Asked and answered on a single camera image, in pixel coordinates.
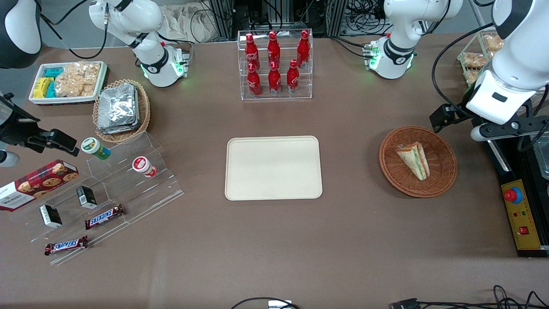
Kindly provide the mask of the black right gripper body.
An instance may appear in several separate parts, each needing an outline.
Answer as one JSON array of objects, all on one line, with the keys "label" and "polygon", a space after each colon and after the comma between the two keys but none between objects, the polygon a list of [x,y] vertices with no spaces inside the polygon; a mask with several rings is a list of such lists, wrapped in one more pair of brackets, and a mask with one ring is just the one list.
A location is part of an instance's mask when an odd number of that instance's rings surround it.
[{"label": "black right gripper body", "polygon": [[40,137],[41,129],[37,125],[40,120],[12,103],[13,97],[11,92],[1,94],[1,142],[27,147],[30,139]]}]

